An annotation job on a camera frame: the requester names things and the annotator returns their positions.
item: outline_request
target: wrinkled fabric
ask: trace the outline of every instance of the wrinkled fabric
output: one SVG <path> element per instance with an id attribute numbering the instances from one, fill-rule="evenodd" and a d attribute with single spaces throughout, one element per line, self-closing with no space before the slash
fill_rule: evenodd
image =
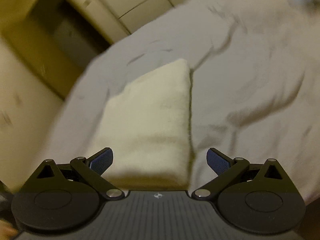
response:
<path id="1" fill-rule="evenodd" d="M 310 203 L 320 196 L 319 19 L 288 0 L 190 0 L 170 10 L 90 63 L 30 174 L 46 158 L 83 155 L 111 97 L 183 58 L 193 71 L 189 190 L 217 176 L 205 159 L 215 147 L 251 163 L 276 158 Z"/>

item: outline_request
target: small logo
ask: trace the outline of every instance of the small logo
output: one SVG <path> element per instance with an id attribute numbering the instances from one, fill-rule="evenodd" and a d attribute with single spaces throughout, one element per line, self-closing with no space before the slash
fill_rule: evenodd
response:
<path id="1" fill-rule="evenodd" d="M 162 194 L 158 192 L 158 193 L 154 194 L 153 196 L 154 196 L 155 198 L 159 199 L 159 198 L 162 197 Z"/>

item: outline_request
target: wall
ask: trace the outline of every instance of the wall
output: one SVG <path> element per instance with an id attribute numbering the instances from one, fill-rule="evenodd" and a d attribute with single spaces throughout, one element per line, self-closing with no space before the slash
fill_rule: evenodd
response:
<path id="1" fill-rule="evenodd" d="M 0 37 L 0 180 L 22 184 L 63 101 L 26 68 Z"/>

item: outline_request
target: cabinet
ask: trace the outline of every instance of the cabinet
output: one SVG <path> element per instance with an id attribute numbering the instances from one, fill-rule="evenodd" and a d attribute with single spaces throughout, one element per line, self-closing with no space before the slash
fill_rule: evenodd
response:
<path id="1" fill-rule="evenodd" d="M 121 20 L 133 33 L 171 8 L 168 0 L 148 0 L 123 15 Z"/>
<path id="2" fill-rule="evenodd" d="M 93 58 L 129 34 L 99 0 L 28 0 L 28 4 L 2 34 L 62 99 Z"/>

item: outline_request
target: blue gripper pad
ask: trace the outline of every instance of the blue gripper pad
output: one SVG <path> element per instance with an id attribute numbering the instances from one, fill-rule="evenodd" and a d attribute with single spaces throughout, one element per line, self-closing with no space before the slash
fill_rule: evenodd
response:
<path id="1" fill-rule="evenodd" d="M 94 157 L 94 159 L 90 161 L 89 168 L 98 173 L 100 176 L 113 163 L 113 152 L 110 148 L 103 149 L 92 157 Z"/>
<path id="2" fill-rule="evenodd" d="M 222 174 L 227 169 L 234 164 L 234 161 L 229 157 L 225 156 L 224 154 L 214 152 L 213 150 L 209 149 L 207 152 L 207 164 L 209 167 L 217 173 L 217 175 Z"/>

